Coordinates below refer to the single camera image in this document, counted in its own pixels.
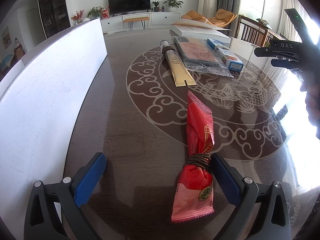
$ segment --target potted plant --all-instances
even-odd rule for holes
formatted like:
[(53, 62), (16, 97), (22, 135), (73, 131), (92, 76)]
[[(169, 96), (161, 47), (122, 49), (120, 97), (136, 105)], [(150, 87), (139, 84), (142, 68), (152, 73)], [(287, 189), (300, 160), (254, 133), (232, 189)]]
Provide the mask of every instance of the potted plant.
[(78, 24), (81, 22), (83, 13), (84, 13), (84, 10), (80, 10), (80, 12), (76, 12), (76, 15), (73, 15), (71, 19), (74, 20), (76, 24)]
[(92, 18), (97, 18), (97, 17), (101, 17), (101, 11), (102, 11), (102, 7), (93, 7), (90, 12), (88, 12), (87, 17), (89, 18), (89, 16), (92, 16)]
[(159, 6), (160, 3), (157, 2), (157, 1), (154, 1), (154, 2), (152, 2), (152, 3), (153, 3), (153, 5), (155, 6), (154, 9), (153, 9), (153, 11), (158, 12), (158, 11), (159, 11), (159, 7), (158, 7), (158, 6)]
[(169, 12), (175, 12), (177, 11), (177, 8), (181, 7), (183, 4), (183, 1), (181, 0), (164, 0), (164, 4), (168, 4), (169, 6)]

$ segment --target white tv cabinet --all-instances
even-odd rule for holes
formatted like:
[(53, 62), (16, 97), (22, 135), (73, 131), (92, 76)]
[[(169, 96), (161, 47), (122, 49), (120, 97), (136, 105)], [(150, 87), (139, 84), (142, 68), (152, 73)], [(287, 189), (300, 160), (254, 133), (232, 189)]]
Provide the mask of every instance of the white tv cabinet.
[[(112, 34), (118, 32), (129, 31), (129, 23), (123, 23), (123, 20), (128, 18), (149, 17), (149, 21), (145, 21), (146, 29), (160, 29), (169, 28), (170, 24), (180, 19), (180, 13), (174, 12), (142, 12), (132, 13), (110, 17), (108, 19), (101, 20), (101, 26), (103, 34)], [(132, 30), (143, 30), (140, 21), (133, 22)]]

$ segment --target red snack package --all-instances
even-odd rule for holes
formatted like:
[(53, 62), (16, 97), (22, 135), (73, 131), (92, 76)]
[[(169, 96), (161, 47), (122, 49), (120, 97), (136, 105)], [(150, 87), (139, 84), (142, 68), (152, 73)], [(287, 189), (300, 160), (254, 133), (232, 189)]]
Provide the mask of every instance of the red snack package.
[(189, 159), (180, 173), (171, 221), (182, 222), (213, 213), (212, 175), (206, 170), (214, 145), (212, 111), (188, 91)]

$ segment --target black television screen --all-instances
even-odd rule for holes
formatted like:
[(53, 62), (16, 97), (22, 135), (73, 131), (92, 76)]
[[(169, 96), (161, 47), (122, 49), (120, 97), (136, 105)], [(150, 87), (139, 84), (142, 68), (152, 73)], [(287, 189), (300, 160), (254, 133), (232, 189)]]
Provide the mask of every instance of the black television screen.
[(148, 10), (151, 8), (150, 0), (108, 0), (110, 14)]

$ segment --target door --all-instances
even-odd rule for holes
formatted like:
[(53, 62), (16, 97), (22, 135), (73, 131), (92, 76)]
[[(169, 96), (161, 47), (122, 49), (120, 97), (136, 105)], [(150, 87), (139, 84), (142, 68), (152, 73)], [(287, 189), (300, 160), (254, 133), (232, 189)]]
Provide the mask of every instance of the door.
[(33, 8), (26, 11), (30, 33), (35, 46), (45, 40), (44, 31), (41, 25), (39, 10)]

